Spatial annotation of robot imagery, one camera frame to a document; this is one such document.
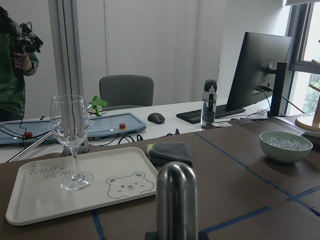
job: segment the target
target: bowl of ice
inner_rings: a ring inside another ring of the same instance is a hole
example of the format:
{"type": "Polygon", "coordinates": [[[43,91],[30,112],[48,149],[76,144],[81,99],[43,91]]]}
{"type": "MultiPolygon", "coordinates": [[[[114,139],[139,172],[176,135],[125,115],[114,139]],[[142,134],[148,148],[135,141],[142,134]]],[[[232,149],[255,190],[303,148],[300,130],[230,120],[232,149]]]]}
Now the bowl of ice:
{"type": "Polygon", "coordinates": [[[281,163],[296,163],[308,156],[313,145],[299,135],[283,131],[265,131],[260,134],[262,151],[281,163]]]}

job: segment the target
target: computer mouse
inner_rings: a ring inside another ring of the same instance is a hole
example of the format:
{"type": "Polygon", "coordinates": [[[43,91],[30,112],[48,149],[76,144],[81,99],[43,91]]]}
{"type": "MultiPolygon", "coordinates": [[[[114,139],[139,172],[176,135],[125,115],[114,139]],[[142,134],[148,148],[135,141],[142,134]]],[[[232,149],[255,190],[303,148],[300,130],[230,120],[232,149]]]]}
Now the computer mouse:
{"type": "Polygon", "coordinates": [[[155,124],[163,124],[165,120],[165,117],[158,112],[153,112],[148,116],[148,121],[155,124]]]}

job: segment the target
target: folded towel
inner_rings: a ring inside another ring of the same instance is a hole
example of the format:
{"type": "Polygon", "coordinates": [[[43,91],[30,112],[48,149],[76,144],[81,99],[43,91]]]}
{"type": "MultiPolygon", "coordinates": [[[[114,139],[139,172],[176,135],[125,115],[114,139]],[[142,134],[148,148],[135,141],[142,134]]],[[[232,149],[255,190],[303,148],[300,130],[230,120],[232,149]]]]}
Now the folded towel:
{"type": "Polygon", "coordinates": [[[187,142],[157,142],[147,144],[146,154],[153,165],[182,162],[193,165],[191,149],[187,142]]]}

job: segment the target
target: cartoon bear face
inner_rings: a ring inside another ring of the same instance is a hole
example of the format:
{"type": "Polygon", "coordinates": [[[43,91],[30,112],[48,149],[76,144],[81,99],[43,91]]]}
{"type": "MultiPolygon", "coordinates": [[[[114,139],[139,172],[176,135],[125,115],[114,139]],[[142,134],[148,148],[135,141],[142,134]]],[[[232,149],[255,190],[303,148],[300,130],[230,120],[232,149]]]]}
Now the cartoon bear face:
{"type": "Polygon", "coordinates": [[[135,172],[131,176],[112,176],[105,182],[109,184],[107,194],[113,199],[132,197],[143,192],[150,192],[154,189],[154,184],[145,178],[145,174],[143,172],[135,172]]]}

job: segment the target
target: person's hand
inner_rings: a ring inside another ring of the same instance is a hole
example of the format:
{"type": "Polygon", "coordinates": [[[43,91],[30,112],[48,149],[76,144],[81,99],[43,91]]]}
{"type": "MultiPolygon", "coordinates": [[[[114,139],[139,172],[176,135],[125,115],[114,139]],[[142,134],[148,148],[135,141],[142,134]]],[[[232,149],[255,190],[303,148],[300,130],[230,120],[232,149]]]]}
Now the person's hand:
{"type": "Polygon", "coordinates": [[[24,72],[27,72],[32,68],[31,61],[29,59],[28,54],[16,52],[14,54],[14,56],[15,56],[14,57],[14,66],[17,69],[21,69],[24,72]]]}

